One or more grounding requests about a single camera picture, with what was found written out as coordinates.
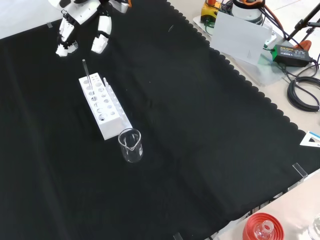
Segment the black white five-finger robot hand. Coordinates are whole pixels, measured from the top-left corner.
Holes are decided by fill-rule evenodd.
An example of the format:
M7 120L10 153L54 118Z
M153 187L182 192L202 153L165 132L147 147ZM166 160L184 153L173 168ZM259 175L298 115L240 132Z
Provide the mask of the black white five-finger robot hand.
M112 31L111 10L125 14L132 7L130 0L50 0L49 3L62 13L55 52L59 57L66 57L78 49L75 29L93 17L98 17L98 27L91 51L101 54Z

